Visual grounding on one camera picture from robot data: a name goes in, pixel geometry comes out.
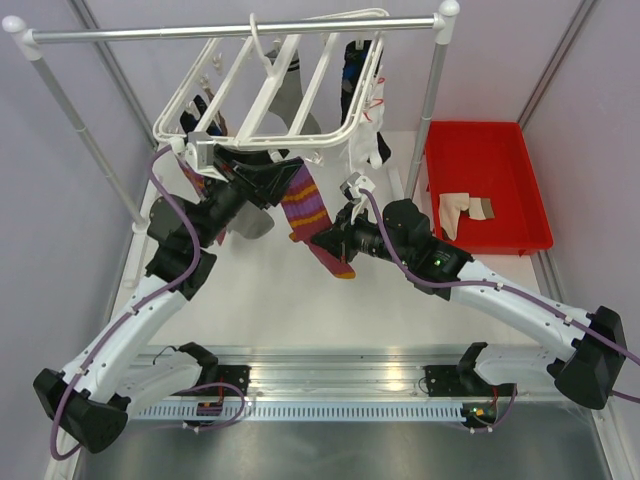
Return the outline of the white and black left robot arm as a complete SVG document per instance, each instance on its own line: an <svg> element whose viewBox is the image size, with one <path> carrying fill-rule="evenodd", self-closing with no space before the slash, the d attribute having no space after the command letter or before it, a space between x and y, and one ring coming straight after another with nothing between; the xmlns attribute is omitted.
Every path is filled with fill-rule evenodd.
<svg viewBox="0 0 640 480"><path fill-rule="evenodd" d="M217 257L208 253L216 238L246 205L264 212L284 198L304 162L272 161L266 151L239 152L216 146L210 156L222 173L209 196L192 203L170 194L156 175L160 196L147 229L158 247L130 300L96 338L61 370L43 369L33 387L52 420L50 453L58 460L58 433L79 448L100 453L139 412L174 394L207 395L224 388L219 360L195 342L137 374L132 361L156 332L206 283Z"/></svg>

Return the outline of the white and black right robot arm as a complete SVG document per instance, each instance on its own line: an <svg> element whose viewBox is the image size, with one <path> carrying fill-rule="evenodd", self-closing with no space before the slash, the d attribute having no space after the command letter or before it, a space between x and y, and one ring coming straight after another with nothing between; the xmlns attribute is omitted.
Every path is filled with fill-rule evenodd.
<svg viewBox="0 0 640 480"><path fill-rule="evenodd" d="M601 410L614 394L627 349L620 315L555 302L500 276L468 252L433 236L429 218L410 200L358 215L347 204L311 238L343 263L366 254L395 263L427 295L483 312L538 344L532 354L476 342L457 365L459 388L478 395L526 376L552 383L574 403Z"/></svg>

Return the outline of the grey sock with black stripes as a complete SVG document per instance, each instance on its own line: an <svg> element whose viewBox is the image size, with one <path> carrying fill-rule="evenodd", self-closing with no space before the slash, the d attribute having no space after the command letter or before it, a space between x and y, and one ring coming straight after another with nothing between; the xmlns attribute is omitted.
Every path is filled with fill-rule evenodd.
<svg viewBox="0 0 640 480"><path fill-rule="evenodd" d="M269 233L275 226L268 212L251 202L245 203L227 225L228 232L235 232L247 240L257 240Z"/></svg>

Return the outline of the white plastic clip hanger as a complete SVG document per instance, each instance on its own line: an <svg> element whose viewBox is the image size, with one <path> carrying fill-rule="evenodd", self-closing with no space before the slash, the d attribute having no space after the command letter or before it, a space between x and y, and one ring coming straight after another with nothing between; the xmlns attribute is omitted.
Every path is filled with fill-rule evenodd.
<svg viewBox="0 0 640 480"><path fill-rule="evenodd" d="M186 104L192 100L189 95L195 91L197 85L203 91L209 87L215 94L215 98L207 104L206 112L194 130L197 132L206 131L213 121L214 115L219 112L231 92L231 88L239 83L243 66L251 55L255 55L264 67L265 80L239 130L227 136L215 137L213 139L215 143L248 150L280 148L318 150L334 147L345 142L348 143L357 128L365 102L371 94L373 81L376 77L381 76L379 62L384 48L384 36L382 29L375 27L373 24L378 20L387 20L388 18L389 13L386 10L369 8L305 20L303 25L307 30L319 31L323 34L324 49L308 87L306 89L302 88L303 99L291 128L282 135L260 136L256 131L266 113L269 112L269 106L282 84L294 53L298 52L301 36L299 34L290 34L285 36L282 41L275 43L274 49L279 50L280 53L272 64L263 51L260 42L259 29L261 26L256 23L255 17L251 16L249 22L250 33L247 34L244 44L230 68L226 71L226 75L217 90L213 91L210 88L205 67L213 62L217 46L224 37L222 34L209 39L196 57L185 78L155 121L153 125L154 138L159 142L171 143L180 136L179 133L170 128L170 121L183 112ZM301 128L311 112L311 107L325 77L334 48L342 31L372 31L374 33L346 119L341 122L341 126L335 131L317 135L303 135L300 133Z"/></svg>

